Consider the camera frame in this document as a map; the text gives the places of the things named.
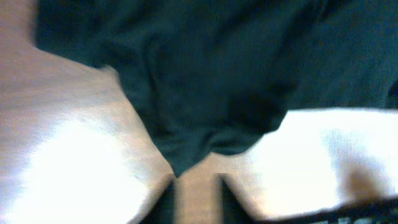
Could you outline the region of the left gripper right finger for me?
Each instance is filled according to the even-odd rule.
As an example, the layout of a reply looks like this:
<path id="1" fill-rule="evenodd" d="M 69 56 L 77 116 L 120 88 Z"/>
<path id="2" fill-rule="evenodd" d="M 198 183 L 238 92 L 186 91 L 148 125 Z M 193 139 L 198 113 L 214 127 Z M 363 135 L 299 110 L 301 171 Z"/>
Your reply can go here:
<path id="1" fill-rule="evenodd" d="M 226 174 L 220 174 L 221 210 L 223 224 L 255 224 L 242 201 L 242 191 Z"/>

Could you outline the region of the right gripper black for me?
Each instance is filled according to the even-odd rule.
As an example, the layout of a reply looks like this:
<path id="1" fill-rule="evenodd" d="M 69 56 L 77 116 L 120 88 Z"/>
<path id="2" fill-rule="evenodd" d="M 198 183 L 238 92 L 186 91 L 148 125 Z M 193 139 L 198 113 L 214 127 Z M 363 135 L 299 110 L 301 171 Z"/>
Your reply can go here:
<path id="1" fill-rule="evenodd" d="M 320 210 L 315 213 L 295 215 L 277 220 L 257 220 L 254 223 L 316 223 L 325 221 L 333 223 L 344 218 L 348 218 L 349 223 L 364 219 L 369 219 L 371 223 L 397 223 L 397 197 L 346 204 L 331 210 Z"/>

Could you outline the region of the black t-shirt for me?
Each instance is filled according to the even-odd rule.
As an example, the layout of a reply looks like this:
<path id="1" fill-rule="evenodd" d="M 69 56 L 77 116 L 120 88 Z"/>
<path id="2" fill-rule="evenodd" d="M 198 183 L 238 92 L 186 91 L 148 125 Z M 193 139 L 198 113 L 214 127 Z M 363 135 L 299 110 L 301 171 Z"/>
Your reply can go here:
<path id="1" fill-rule="evenodd" d="M 397 108 L 394 0 L 40 0 L 35 43 L 115 69 L 175 175 L 290 110 Z"/>

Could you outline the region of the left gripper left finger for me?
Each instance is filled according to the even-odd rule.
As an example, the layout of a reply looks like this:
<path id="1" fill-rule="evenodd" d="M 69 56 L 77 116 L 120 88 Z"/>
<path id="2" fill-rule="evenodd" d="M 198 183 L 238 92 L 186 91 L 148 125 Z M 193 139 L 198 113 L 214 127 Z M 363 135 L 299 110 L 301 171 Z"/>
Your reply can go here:
<path id="1" fill-rule="evenodd" d="M 173 224 L 175 212 L 174 180 L 169 179 L 149 201 L 139 224 Z"/>

